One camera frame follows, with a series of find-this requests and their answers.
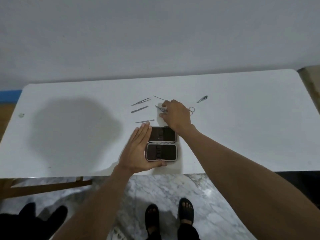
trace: black pants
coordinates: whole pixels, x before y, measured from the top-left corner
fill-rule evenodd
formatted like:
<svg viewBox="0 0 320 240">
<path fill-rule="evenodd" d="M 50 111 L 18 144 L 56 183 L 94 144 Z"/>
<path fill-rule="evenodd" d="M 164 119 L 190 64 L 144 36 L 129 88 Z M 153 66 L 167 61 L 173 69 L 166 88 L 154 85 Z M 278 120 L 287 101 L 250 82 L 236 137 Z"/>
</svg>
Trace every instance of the black pants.
<svg viewBox="0 0 320 240">
<path fill-rule="evenodd" d="M 190 224 L 181 224 L 178 229 L 178 240 L 199 240 L 197 230 Z M 147 240 L 161 240 L 161 235 L 158 231 L 154 231 Z"/>
</svg>

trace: gray marble floor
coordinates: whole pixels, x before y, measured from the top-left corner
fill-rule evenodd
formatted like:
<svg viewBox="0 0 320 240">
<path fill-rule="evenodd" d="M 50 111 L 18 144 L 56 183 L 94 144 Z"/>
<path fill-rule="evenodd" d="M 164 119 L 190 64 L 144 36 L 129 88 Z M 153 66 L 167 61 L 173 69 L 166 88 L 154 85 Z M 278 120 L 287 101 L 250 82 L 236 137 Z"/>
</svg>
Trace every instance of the gray marble floor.
<svg viewBox="0 0 320 240">
<path fill-rule="evenodd" d="M 45 219 L 58 206 L 65 205 L 70 216 L 82 202 L 106 180 L 94 177 L 93 185 L 6 199 L 0 213 L 17 214 L 29 202 L 36 202 L 37 214 Z M 29 178 L 17 186 L 74 181 L 75 178 Z M 118 211 L 115 224 L 128 239 L 146 239 L 144 213 L 150 203 L 160 211 L 162 239 L 177 239 L 178 202 L 188 198 L 195 209 L 194 227 L 200 239 L 255 239 L 239 220 L 223 196 L 205 174 L 138 175 L 131 177 Z"/>
</svg>

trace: forearm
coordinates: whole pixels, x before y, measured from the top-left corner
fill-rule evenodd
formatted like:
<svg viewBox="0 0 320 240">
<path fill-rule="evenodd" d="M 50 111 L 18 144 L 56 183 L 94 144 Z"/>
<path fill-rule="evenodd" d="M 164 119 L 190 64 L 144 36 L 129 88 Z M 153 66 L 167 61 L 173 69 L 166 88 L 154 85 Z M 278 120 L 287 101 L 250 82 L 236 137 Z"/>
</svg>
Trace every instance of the forearm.
<svg viewBox="0 0 320 240">
<path fill-rule="evenodd" d="M 193 125 L 181 136 L 255 237 L 301 239 L 320 234 L 320 211 L 285 179 L 206 137 Z"/>
<path fill-rule="evenodd" d="M 105 240 L 132 174 L 116 166 L 101 188 L 54 235 L 54 240 Z"/>
</svg>

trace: black sandal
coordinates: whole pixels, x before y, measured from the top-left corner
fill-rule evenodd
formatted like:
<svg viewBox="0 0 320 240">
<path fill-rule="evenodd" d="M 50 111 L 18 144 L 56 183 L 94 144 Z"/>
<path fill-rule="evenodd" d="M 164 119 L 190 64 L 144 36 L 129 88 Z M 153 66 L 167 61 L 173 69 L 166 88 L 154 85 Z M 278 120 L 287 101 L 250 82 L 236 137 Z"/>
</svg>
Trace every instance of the black sandal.
<svg viewBox="0 0 320 240">
<path fill-rule="evenodd" d="M 186 208 L 184 206 L 182 206 L 182 202 L 184 203 L 188 203 L 191 207 L 189 208 Z M 186 198 L 182 198 L 180 201 L 179 201 L 179 207 L 178 207 L 178 215 L 179 215 L 179 220 L 183 220 L 183 219 L 186 219 L 186 220 L 189 220 L 192 222 L 193 224 L 193 219 L 194 219 L 194 210 L 193 210 L 193 205 L 192 203 L 190 202 L 190 200 L 186 199 Z"/>
<path fill-rule="evenodd" d="M 150 227 L 157 227 L 158 231 L 160 230 L 160 223 L 159 223 L 159 209 L 158 206 L 155 204 L 151 204 L 147 207 L 146 213 L 144 215 L 144 219 L 146 222 L 146 231 L 148 233 L 148 236 L 150 236 L 148 228 Z"/>
</svg>

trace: small scissors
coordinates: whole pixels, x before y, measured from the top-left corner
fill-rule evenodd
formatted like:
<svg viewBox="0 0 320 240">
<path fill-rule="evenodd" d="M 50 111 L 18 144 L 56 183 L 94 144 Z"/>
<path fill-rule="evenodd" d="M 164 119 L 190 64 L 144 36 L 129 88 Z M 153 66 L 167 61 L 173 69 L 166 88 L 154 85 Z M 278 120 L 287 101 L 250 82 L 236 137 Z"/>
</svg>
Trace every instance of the small scissors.
<svg viewBox="0 0 320 240">
<path fill-rule="evenodd" d="M 160 108 L 160 107 L 158 107 L 157 105 L 155 105 L 155 107 L 157 108 L 157 109 L 160 109 L 162 112 L 164 112 L 164 113 L 166 113 L 167 112 L 167 110 L 166 109 L 164 109 L 164 108 Z M 194 107 L 189 107 L 188 108 L 188 110 L 191 112 L 191 114 L 190 114 L 190 116 L 191 115 L 193 115 L 193 112 L 195 112 L 196 111 L 196 109 L 194 108 Z"/>
</svg>

